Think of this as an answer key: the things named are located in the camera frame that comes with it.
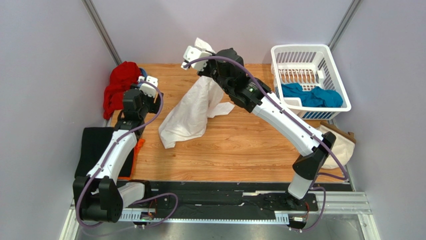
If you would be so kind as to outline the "white printed t-shirt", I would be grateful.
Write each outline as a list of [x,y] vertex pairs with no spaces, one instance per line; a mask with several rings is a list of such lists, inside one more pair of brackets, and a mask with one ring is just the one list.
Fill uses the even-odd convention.
[[159,126],[160,140],[165,149],[204,135],[208,119],[228,115],[235,107],[222,102],[223,90],[210,77],[201,76],[170,111]]

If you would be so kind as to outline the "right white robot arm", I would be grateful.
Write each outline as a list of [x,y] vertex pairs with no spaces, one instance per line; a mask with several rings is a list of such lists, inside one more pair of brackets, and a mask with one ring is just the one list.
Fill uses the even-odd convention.
[[298,150],[299,157],[292,166],[295,174],[287,192],[295,199],[304,198],[330,156],[336,136],[311,127],[284,107],[267,84],[249,73],[233,48],[202,55],[209,59],[199,76],[212,78],[236,106],[269,123]]

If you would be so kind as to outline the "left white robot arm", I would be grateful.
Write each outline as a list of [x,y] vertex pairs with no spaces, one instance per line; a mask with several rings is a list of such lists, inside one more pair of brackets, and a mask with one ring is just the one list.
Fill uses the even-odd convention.
[[142,86],[124,93],[124,119],[117,121],[98,162],[85,176],[76,177],[72,184],[76,219],[84,228],[116,223],[126,207],[143,199],[143,183],[131,181],[117,187],[117,181],[126,159],[147,126],[146,115],[154,113],[157,118],[163,105],[164,94],[156,86]]

